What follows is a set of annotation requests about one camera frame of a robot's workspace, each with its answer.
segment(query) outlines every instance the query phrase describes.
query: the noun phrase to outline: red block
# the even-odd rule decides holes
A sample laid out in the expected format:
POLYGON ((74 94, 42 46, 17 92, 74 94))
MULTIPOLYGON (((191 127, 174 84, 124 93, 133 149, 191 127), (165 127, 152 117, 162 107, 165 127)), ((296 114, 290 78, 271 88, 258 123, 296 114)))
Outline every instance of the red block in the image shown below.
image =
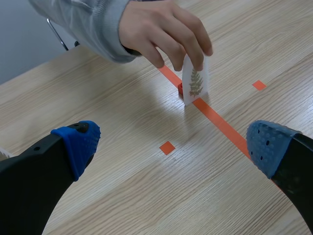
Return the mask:
POLYGON ((183 95, 182 94, 182 83, 180 83, 177 88, 178 88, 178 93, 183 95))

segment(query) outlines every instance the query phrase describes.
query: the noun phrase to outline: orange tape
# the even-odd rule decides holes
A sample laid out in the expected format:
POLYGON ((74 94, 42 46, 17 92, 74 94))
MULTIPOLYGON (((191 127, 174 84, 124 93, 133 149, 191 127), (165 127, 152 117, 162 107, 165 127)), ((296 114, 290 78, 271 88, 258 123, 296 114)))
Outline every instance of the orange tape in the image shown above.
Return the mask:
POLYGON ((159 69, 160 72, 176 87, 181 83, 181 79, 176 76, 166 65, 159 69))
MULTIPOLYGON (((159 69, 161 73, 176 87, 181 83, 181 79, 176 76, 167 66, 159 69)), ((203 99, 198 98, 193 104, 209 119, 240 151, 249 159, 250 155, 247 149, 246 140, 216 113, 203 99)))
POLYGON ((160 149, 165 155, 168 155, 175 149, 175 147, 169 141, 167 141, 160 147, 160 149))
POLYGON ((252 84, 256 89, 258 89, 259 91, 263 90, 266 85, 261 82, 260 80, 257 80, 255 83, 252 84))

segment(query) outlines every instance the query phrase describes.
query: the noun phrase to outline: textured blue pad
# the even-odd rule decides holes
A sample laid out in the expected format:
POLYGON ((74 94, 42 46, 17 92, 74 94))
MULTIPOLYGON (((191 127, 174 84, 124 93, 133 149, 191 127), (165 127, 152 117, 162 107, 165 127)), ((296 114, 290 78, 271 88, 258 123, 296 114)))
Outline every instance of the textured blue pad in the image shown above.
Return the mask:
POLYGON ((61 127, 51 133, 63 138, 67 149, 67 156, 77 181, 84 173, 90 157, 95 154, 100 140, 100 127, 93 121, 80 121, 89 124, 86 133, 80 133, 70 127, 61 127))
POLYGON ((270 179, 276 172, 296 133, 269 121, 255 121, 247 130, 246 142, 252 162, 270 179))

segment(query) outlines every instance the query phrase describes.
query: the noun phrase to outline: green pine tree print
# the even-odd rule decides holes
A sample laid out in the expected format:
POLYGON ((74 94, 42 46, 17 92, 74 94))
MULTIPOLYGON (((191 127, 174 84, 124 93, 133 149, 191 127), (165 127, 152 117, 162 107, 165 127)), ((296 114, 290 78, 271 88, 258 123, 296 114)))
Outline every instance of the green pine tree print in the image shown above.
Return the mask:
POLYGON ((203 89, 202 87, 202 77, 200 78, 200 74, 195 70, 192 69, 192 74, 191 74, 191 83, 190 85, 190 96, 196 97, 196 95, 199 95, 203 89))

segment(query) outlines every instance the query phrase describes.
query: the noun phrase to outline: gray sleeve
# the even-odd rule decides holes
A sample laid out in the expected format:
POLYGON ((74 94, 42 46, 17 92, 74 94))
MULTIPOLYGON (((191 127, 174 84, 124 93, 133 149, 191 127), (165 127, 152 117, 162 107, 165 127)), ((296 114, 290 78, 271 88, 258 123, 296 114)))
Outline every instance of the gray sleeve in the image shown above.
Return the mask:
POLYGON ((129 0, 29 0, 36 11, 64 27, 82 45, 117 63, 135 58, 121 45, 118 26, 129 0))

